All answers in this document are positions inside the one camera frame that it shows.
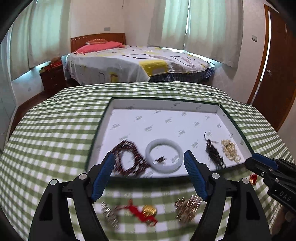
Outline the person right hand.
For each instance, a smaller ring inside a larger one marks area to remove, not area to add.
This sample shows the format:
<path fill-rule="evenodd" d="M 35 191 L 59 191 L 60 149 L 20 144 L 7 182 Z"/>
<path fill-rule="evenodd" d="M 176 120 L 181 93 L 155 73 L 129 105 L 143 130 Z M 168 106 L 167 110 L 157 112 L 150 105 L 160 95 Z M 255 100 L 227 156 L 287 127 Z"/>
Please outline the person right hand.
<path fill-rule="evenodd" d="M 296 241 L 295 213 L 281 206 L 271 230 L 271 240 Z"/>

